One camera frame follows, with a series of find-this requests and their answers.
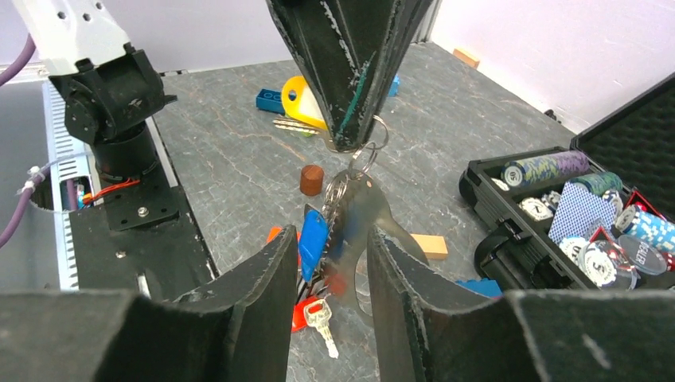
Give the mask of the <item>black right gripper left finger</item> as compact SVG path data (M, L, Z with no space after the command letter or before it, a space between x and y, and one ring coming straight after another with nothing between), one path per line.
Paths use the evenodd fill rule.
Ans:
M172 302L129 290L1 297L4 381L283 381L296 228Z

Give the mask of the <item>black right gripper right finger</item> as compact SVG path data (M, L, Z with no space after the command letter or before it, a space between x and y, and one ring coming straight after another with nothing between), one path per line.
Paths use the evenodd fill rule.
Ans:
M515 290L484 298L368 237L383 381L671 381L674 295Z

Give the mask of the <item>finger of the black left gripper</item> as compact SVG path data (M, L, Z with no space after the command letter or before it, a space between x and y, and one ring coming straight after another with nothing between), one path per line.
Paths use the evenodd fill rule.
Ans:
M269 1L279 34L309 84L337 147L337 89L355 69L343 41L346 1Z
M395 67L431 6L430 1L346 1L343 41L355 69L337 88L337 151L365 144Z

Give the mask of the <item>yellow key tag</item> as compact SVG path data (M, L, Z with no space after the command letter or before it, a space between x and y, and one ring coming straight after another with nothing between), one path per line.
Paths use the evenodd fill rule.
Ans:
M281 102L288 116L312 127L327 129L318 101L303 76L293 76L281 90Z

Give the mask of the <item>blue key tag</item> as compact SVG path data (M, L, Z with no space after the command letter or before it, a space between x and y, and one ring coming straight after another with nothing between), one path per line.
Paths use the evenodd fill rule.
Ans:
M326 219L317 209L310 208L304 216L298 250L301 275L306 283L313 278L314 270L324 251L330 233Z

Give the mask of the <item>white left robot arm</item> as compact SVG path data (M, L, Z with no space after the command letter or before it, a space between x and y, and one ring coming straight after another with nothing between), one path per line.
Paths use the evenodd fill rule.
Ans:
M101 177L143 177L159 160L146 121L174 101L144 51L100 1L17 1L69 134L93 151ZM326 146L369 140L428 1L270 1L271 19L327 125Z

